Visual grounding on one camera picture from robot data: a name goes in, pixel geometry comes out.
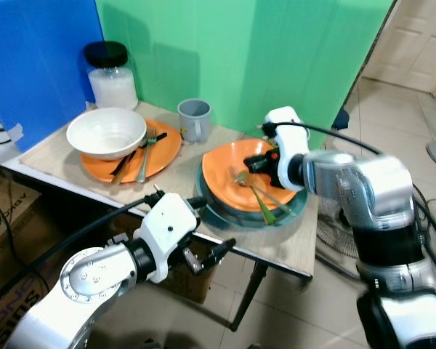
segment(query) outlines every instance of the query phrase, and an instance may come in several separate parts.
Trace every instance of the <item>wooden table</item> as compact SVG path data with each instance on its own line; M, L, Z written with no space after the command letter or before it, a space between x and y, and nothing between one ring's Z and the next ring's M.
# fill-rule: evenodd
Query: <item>wooden table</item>
M179 128L179 119L175 113L147 103L140 103L136 111L146 119L155 119ZM183 141L175 160L144 185L127 183L112 186L90 177L85 172L81 166L79 153L66 140L65 131L66 127L57 130L30 149L20 157L21 163L122 204L128 204L154 192L153 184L158 185L166 192L176 192L185 198L193 197L196 193L195 175L202 155L225 143L245 137L244 133L214 126L208 140L204 143ZM212 243L235 238L237 244L233 251L256 262L241 306L230 326L232 330L235 331L238 328L268 266L306 280L312 278L315 261L317 210L318 199L309 196L307 207L300 221L277 230L253 230L249 232L239 229L217 230L206 223L199 226L195 233L197 237Z

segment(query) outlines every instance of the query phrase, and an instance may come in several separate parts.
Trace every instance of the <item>table leg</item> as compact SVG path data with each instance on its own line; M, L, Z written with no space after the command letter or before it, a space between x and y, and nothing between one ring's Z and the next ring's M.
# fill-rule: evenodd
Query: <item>table leg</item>
M260 283L267 275L267 269L268 267L266 265L255 262L254 271L252 272L249 284L247 285L246 293L244 293L244 297L241 300L238 312L235 314L234 320L230 325L231 331L236 332L238 330L239 324L246 314L247 308L254 298L255 292L257 292Z

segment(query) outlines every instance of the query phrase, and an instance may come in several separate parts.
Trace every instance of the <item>table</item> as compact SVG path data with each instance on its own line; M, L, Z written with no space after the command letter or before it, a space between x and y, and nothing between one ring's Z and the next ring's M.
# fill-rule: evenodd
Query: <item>table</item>
M179 127L177 114L162 108L140 103L137 112L146 119L155 119L173 127ZM183 141L175 160L144 185L127 183L109 186L90 177L84 171L78 152L72 149L66 140L65 130L66 127L57 130L28 152L4 162L3 165L29 177L116 207L152 193L155 191L153 184L166 192L176 192L183 197L193 197L195 195L195 173L202 155L220 145L245 137L242 132L213 126L206 142L187 143ZM233 331L237 330L268 267L277 268L307 281L312 278L317 210L318 199L315 196L309 196L307 207L299 222L277 230L252 232L238 229L217 230L205 223L199 226L194 233L197 238L213 244L233 237L237 241L233 252L255 261L254 272L242 303L235 319L230 324ZM131 212L145 215L139 209L133 209Z

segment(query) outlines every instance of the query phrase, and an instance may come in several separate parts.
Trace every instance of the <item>orange plate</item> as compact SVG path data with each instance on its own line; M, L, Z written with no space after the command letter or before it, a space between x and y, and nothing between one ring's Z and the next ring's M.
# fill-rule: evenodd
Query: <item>orange plate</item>
M166 166L168 166L176 157L181 147L181 135L179 132L169 125L160 121L145 120L148 127L156 127L157 135L163 132L167 133L167 136L159 140L149 150L147 158L147 170L146 177L153 176L155 173L160 172ZM122 183L134 182L135 177L142 165L144 159L145 148L137 149L136 155L129 162L129 168L124 175ZM119 164L121 159L117 160L100 160L90 156L81 154L82 166L88 173L104 182L111 182L113 175L110 174Z
M247 169L243 162L245 158L266 153L271 148L271 145L264 140L239 140L205 154L202 159L202 171L211 192L226 205L235 209L258 212L260 206L252 193L252 189L234 183L230 167L234 166L238 171ZM251 179L255 186L283 204L287 204L296 195L293 191L272 187L270 176L267 174L252 174ZM259 193L259 196L269 209L278 208L263 194Z

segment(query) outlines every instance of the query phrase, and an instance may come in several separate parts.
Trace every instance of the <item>glass jar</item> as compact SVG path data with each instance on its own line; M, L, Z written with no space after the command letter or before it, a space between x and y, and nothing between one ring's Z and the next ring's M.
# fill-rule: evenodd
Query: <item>glass jar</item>
M91 65L88 75L97 107L136 108L139 100L126 47L115 41L96 41L84 47L84 56Z

